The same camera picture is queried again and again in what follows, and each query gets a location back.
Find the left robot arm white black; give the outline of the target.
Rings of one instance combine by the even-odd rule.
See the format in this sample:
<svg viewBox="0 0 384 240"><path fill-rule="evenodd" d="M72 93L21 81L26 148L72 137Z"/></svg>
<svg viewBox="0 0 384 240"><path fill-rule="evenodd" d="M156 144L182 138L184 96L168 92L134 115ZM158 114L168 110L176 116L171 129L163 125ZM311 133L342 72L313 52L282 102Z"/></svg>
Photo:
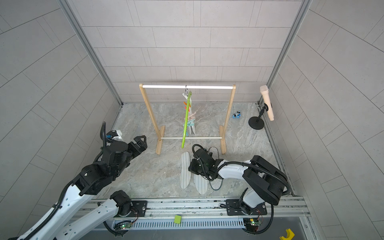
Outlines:
<svg viewBox="0 0 384 240"><path fill-rule="evenodd" d="M131 198L120 190L91 212L74 222L70 221L78 210L115 181L131 160L148 147L146 136L136 136L132 142L125 143L118 131L106 132L106 123L102 124L100 137L103 145L94 162L66 184L58 201L35 225L18 237L20 240L78 240L115 216L139 216Z"/></svg>

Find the white striped insole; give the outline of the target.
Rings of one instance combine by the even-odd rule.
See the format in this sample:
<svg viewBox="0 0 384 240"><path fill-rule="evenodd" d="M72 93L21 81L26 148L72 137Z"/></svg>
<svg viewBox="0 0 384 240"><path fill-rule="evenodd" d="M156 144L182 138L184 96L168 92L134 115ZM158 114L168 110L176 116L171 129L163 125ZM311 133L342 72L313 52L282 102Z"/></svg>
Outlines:
<svg viewBox="0 0 384 240"><path fill-rule="evenodd" d="M208 180L201 175L194 175L194 182L196 189L200 195L204 195L208 190Z"/></svg>
<svg viewBox="0 0 384 240"><path fill-rule="evenodd" d="M181 156L181 175L180 175L180 186L182 189L186 189L191 180L191 172L189 171L189 166L191 163L189 152L182 153Z"/></svg>

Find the wooden clothes rack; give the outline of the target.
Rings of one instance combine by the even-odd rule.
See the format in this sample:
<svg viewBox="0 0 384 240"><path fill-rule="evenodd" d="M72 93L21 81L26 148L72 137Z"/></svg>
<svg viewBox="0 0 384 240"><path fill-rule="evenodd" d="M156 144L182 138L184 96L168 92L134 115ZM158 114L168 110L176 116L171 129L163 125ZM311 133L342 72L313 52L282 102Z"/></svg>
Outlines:
<svg viewBox="0 0 384 240"><path fill-rule="evenodd" d="M141 91L141 94L143 96L145 105L147 107L150 119L153 123L156 135L157 135L157 146L156 146L156 154L160 155L162 151L162 145L163 145L163 140L182 140L182 145L181 147L183 148L185 146L185 141L186 139L193 139L193 140L203 140L203 139L212 139L212 140L220 140L221 144L221 153L225 154L227 152L227 145L226 145L226 132L229 124L229 119L231 115L231 110L235 98L235 93L236 93L236 85L232 86L191 86L191 85L144 85L144 84L139 84L139 89ZM148 94L147 94L147 89L182 89L185 90L185 93L187 94L187 103L185 106L186 113L184 117L184 128L183 128L183 136L182 137L166 137L165 136L165 126L159 127L154 115L154 111L152 109ZM230 90L231 91L231 96L228 104L228 109L227 109L227 114L225 118L225 122L223 125L219 126L219 136L217 137L188 137L187 136L187 130L188 130L188 122L192 119L192 107L191 107L191 96L192 92L190 90L192 89L198 89L198 90Z"/></svg>

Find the dark grey felt insole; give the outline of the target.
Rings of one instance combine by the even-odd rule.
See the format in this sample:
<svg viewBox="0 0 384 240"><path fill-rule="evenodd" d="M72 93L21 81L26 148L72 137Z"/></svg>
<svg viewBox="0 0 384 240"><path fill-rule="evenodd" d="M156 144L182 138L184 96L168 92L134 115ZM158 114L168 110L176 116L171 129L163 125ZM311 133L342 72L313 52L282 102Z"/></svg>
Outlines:
<svg viewBox="0 0 384 240"><path fill-rule="evenodd" d="M219 154L218 148L217 147L210 147L209 148L209 151L212 153L214 152L214 150L216 150L217 153L213 158L219 159L220 154ZM213 191L219 191L222 188L222 185L223 185L223 179L220 179L220 178L217 178L214 181L210 182L210 186L211 186Z"/></svg>

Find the green clip hanger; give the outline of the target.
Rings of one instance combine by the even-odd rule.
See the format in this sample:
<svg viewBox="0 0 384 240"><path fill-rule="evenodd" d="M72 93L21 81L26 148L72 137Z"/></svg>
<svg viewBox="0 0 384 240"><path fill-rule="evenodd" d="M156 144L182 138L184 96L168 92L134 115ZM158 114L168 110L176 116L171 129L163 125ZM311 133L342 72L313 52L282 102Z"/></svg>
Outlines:
<svg viewBox="0 0 384 240"><path fill-rule="evenodd" d="M196 127L195 127L196 112L192 113L192 92L186 88L185 92L183 93L183 96L186 99L186 102L184 102L186 114L185 114L185 123L184 123L182 145L181 145L182 149L185 146L186 138L188 136L196 134Z"/></svg>

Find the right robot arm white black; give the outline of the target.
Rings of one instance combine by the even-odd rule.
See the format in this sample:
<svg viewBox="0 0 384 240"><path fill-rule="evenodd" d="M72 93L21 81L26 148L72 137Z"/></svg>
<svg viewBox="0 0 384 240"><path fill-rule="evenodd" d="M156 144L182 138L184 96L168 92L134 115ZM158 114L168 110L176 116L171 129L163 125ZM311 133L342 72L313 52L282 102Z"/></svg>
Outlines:
<svg viewBox="0 0 384 240"><path fill-rule="evenodd" d="M194 158L189 171L193 174L210 182L216 179L244 180L250 186L243 191L234 207L221 205L223 208L251 215L258 205L277 206L282 196L292 192L287 176L261 156L255 155L243 162L214 159L213 154L199 144L192 146L192 152Z"/></svg>

